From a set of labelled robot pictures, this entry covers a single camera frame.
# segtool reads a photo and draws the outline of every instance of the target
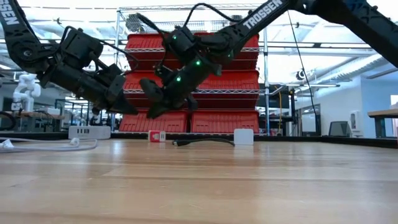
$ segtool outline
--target white cable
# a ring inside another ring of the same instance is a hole
[[[71,151],[84,151],[95,149],[98,146],[98,140],[89,140],[84,139],[80,140],[78,138],[73,138],[71,141],[42,141],[42,140],[33,140],[33,139],[22,139],[22,138],[2,138],[0,140],[5,140],[0,143],[0,153],[8,153],[8,152],[29,152],[29,151],[47,151],[47,152],[71,152]],[[19,142],[36,142],[36,143],[69,143],[71,146],[60,146],[60,147],[29,147],[29,146],[14,146],[11,141],[19,141]],[[81,142],[89,142],[94,141],[94,144],[90,146],[80,146]]]

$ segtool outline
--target small red box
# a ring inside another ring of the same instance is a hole
[[[165,142],[166,132],[165,131],[149,131],[148,140],[150,142]]]

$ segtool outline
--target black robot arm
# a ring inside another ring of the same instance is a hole
[[[59,44],[40,43],[24,11],[15,0],[3,0],[0,22],[10,58],[28,73],[37,74],[42,87],[54,83],[93,103],[93,112],[138,114],[123,94],[125,77],[117,65],[99,60],[100,40],[81,29],[67,27]],[[96,71],[83,68],[95,62]]]
[[[221,75],[222,64],[230,63],[251,37],[287,10],[346,26],[398,67],[398,27],[365,0],[269,0],[243,20],[213,35],[195,37],[186,26],[171,32],[165,38],[165,48],[184,66],[176,71],[158,67],[155,73],[163,80],[163,87],[152,80],[141,80],[142,89],[154,102],[148,117],[179,109],[185,101],[194,105],[191,92],[210,74]]]

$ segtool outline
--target white robot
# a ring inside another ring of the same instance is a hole
[[[39,97],[41,94],[41,86],[35,83],[36,74],[27,74],[19,76],[18,86],[12,94],[11,110],[26,112],[33,111],[34,98]]]

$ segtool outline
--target power strip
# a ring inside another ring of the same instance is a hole
[[[70,126],[69,139],[110,139],[111,127],[109,126]]]

